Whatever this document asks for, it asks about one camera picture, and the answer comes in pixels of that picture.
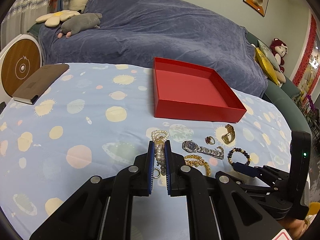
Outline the person's right hand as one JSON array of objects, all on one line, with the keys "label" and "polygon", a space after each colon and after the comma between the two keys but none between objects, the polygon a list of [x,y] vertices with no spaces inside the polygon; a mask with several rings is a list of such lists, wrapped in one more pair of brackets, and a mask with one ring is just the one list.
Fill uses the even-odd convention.
[{"label": "person's right hand", "polygon": [[282,225],[290,234],[292,239],[299,239],[310,226],[310,222],[306,219],[298,220],[288,218],[282,220]]}]

